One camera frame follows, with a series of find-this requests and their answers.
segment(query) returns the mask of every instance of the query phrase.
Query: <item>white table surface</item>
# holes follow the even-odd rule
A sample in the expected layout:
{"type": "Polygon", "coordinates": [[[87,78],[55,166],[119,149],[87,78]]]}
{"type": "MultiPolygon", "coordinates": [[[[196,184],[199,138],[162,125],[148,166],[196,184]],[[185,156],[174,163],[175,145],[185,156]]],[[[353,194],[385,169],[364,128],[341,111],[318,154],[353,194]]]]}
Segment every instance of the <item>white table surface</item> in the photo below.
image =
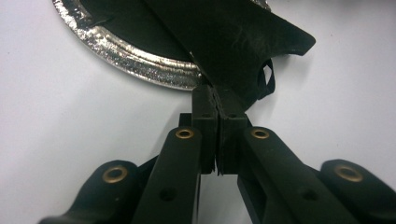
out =
{"type": "MultiPolygon", "coordinates": [[[[396,189],[396,1],[270,1],[313,35],[274,59],[276,92],[249,109],[306,164],[356,162],[396,189]]],[[[101,164],[158,154],[191,94],[99,59],[51,1],[0,2],[0,223],[60,215],[101,164]]],[[[250,223],[236,176],[203,176],[199,223],[250,223]]]]}

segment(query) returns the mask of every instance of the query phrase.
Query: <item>white background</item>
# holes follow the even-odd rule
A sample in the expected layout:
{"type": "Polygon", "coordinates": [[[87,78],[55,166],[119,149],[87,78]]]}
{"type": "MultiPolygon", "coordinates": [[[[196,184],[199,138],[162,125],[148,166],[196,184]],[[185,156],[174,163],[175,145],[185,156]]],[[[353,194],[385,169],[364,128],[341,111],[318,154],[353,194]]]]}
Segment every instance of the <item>white background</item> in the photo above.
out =
{"type": "MultiPolygon", "coordinates": [[[[270,1],[313,35],[275,59],[276,92],[247,112],[306,164],[354,161],[396,189],[396,1],[270,1]]],[[[0,2],[0,223],[60,215],[101,164],[156,155],[191,94],[99,59],[51,1],[0,2]]],[[[235,176],[203,176],[200,223],[250,223],[235,176]]]]}

